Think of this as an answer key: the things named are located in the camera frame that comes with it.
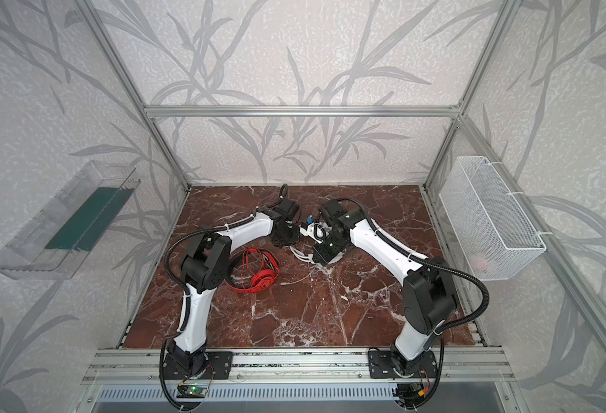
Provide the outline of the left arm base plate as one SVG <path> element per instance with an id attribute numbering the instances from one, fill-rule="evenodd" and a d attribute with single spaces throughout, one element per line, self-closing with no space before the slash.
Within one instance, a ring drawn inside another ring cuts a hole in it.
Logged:
<path id="1" fill-rule="evenodd" d="M 164 380 L 228 380 L 232 370 L 231 351 L 206 352 L 200 369 L 194 374 L 186 372 L 170 354 L 166 354 L 161 376 Z"/>

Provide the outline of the white headphones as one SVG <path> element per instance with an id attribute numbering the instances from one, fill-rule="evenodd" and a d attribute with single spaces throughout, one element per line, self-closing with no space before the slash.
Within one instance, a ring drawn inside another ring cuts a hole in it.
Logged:
<path id="1" fill-rule="evenodd" d="M 293 245 L 289 246 L 289 249 L 299 261 L 301 261 L 303 263 L 311 263 L 311 264 L 315 263 L 313 260 L 312 253 L 305 253 L 304 251 L 297 249 Z"/>

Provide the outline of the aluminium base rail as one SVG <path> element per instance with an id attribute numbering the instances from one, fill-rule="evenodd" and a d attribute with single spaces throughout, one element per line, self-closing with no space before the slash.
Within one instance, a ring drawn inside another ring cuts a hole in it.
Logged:
<path id="1" fill-rule="evenodd" d="M 367 348 L 215 349 L 233 353 L 222 384 L 404 382 L 371 379 Z M 156 350 L 99 350 L 83 376 L 84 385 L 158 383 Z M 498 347 L 448 347 L 440 377 L 444 382 L 511 382 L 513 370 Z"/>

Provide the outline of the red black headphones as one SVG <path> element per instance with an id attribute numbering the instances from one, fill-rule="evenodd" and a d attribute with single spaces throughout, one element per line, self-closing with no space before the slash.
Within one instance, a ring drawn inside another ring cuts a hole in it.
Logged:
<path id="1" fill-rule="evenodd" d="M 257 294 L 272 287 L 280 275 L 280 262 L 261 248 L 244 248 L 229 261 L 225 284 L 242 294 Z"/>

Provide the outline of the clear plastic wall tray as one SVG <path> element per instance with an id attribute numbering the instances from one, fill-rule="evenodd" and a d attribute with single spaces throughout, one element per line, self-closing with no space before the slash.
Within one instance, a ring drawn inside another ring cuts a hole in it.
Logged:
<path id="1" fill-rule="evenodd" d="M 13 280 L 69 280 L 139 187 L 136 168 L 90 161 L 0 251 Z"/>

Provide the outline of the pink object in basket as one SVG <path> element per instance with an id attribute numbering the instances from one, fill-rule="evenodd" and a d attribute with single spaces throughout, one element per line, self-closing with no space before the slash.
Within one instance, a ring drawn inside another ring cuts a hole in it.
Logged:
<path id="1" fill-rule="evenodd" d="M 476 273 L 486 274 L 490 271 L 492 261 L 482 253 L 471 256 L 470 263 Z"/>

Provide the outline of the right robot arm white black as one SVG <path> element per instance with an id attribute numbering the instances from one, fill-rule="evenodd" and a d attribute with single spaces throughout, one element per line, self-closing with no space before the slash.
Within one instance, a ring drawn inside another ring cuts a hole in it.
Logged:
<path id="1" fill-rule="evenodd" d="M 441 257 L 429 258 L 397 240 L 379 226 L 366 207 L 353 198 L 353 210 L 345 209 L 344 199 L 325 202 L 320 218 L 330 227 L 314 247 L 315 263 L 328 265 L 349 248 L 358 248 L 385 267 L 399 282 L 403 294 L 406 322 L 391 347 L 392 370 L 408 378 L 418 373 L 424 363 L 433 364 L 431 347 L 446 330 L 465 325 L 487 310 L 490 293 L 477 277 L 450 268 Z M 454 280 L 461 278 L 475 285 L 481 293 L 478 308 L 466 316 L 450 321 L 457 310 L 459 297 Z"/>

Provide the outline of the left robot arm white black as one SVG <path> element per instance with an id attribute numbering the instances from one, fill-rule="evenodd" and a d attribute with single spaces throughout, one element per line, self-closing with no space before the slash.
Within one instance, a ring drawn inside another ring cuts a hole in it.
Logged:
<path id="1" fill-rule="evenodd" d="M 280 187 L 278 199 L 261 206 L 243 220 L 191 232 L 175 241 L 163 257 L 166 274 L 182 289 L 182 310 L 177 332 L 163 340 L 163 356 L 188 377 L 201 375 L 208 365 L 206 322 L 217 287 L 227 280 L 232 266 L 249 251 L 244 248 L 268 237 L 273 246 L 285 248 L 299 242 L 300 226 L 294 223 L 299 205 Z"/>

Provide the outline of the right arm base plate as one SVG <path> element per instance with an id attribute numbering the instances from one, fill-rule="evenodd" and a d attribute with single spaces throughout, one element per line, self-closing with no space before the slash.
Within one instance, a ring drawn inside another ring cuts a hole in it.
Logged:
<path id="1" fill-rule="evenodd" d="M 438 373 L 439 363 L 431 350 L 411 361 L 392 349 L 371 347 L 366 354 L 371 379 L 432 379 Z"/>

